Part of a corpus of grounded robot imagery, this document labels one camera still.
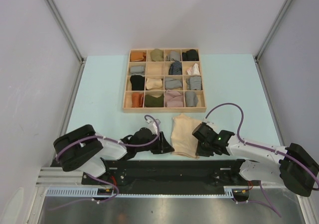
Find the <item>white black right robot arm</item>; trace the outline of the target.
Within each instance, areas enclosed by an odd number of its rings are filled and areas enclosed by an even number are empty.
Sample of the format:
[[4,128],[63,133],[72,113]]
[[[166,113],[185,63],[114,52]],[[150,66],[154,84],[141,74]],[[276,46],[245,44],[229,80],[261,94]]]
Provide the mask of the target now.
[[285,147],[252,143],[231,131],[215,132],[209,122],[200,123],[192,135],[198,141],[198,156],[238,157],[230,172],[230,180],[236,185],[246,180],[272,182],[303,197],[309,197],[316,190],[319,165],[298,144]]

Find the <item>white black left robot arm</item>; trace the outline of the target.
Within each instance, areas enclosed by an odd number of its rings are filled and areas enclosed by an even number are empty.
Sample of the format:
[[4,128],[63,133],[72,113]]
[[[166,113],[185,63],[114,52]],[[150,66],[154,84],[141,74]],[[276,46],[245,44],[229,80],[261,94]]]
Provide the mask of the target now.
[[67,133],[53,142],[57,162],[64,172],[80,170],[92,175],[99,184],[109,181],[110,171],[105,160],[130,160],[138,152],[150,151],[152,154],[174,152],[162,131],[156,134],[156,124],[142,127],[118,141],[105,140],[97,134],[92,125],[84,125]]

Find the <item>orange and cream underwear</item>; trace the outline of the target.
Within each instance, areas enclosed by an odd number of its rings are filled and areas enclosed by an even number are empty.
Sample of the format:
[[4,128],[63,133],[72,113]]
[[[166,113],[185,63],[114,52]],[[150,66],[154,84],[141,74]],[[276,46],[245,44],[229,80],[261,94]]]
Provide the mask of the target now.
[[142,108],[144,106],[144,93],[133,92],[131,99],[133,108]]

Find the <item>black garment pile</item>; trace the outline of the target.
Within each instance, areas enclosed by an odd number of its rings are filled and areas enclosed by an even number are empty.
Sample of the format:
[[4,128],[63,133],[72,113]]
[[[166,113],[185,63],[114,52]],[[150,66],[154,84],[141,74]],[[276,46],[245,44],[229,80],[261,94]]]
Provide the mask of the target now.
[[143,91],[145,88],[145,77],[141,75],[132,75],[130,77],[132,91]]

